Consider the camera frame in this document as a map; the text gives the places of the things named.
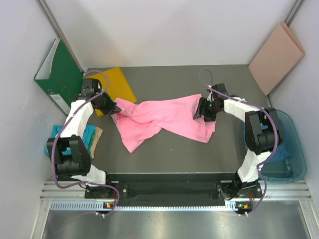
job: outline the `perforated metal strip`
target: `perforated metal strip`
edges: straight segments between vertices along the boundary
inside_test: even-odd
[[[59,211],[109,211],[103,202],[95,201],[53,201],[51,210]],[[235,202],[225,202],[225,206],[205,207],[116,207],[115,211],[236,211]]]

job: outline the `yellow board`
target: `yellow board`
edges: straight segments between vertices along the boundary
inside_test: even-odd
[[[133,103],[137,101],[129,83],[125,79],[125,76],[119,67],[106,70],[104,73],[109,79],[109,87],[107,88],[106,92],[113,101],[116,98],[121,98]],[[97,79],[101,82],[103,89],[106,87],[105,77],[100,73],[87,76],[86,78]],[[98,117],[102,117],[104,115],[100,110],[95,110],[95,112]]]

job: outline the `binder label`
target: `binder label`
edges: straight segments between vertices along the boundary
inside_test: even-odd
[[[59,94],[49,96],[66,115],[69,115],[71,109]]]

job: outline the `beige cloth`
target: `beige cloth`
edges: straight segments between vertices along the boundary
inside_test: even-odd
[[[103,133],[103,130],[101,128],[95,127],[95,134],[93,135],[93,142],[90,148],[92,158],[94,158],[94,151],[102,133]]]

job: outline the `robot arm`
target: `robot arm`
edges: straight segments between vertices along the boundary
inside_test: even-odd
[[[211,88],[227,95],[224,84],[217,84]],[[245,123],[245,141],[248,150],[242,166],[234,175],[231,187],[228,185],[219,191],[221,197],[226,200],[230,200],[236,194],[241,197],[255,190],[259,179],[257,165],[268,158],[275,143],[272,126],[265,114],[257,107],[242,103],[243,99],[237,96],[231,97],[238,101],[219,96],[217,93],[210,93],[207,99],[200,99],[194,115],[194,119],[204,116],[205,121],[215,121],[217,113],[224,111]],[[277,112],[274,108],[265,108],[265,110],[275,123],[278,133],[278,145],[280,145],[283,142],[283,133]]]
[[[71,111],[66,122],[84,102],[100,93],[101,90],[101,83],[98,80],[83,79],[81,92],[71,103]],[[54,156],[56,175],[99,184],[106,183],[106,173],[91,165],[90,155],[82,140],[87,121],[94,109],[101,110],[107,116],[121,111],[107,93],[85,104],[62,132],[57,142]],[[47,141],[50,157],[54,139],[49,138]],[[63,153],[67,149],[71,150],[71,154]]]

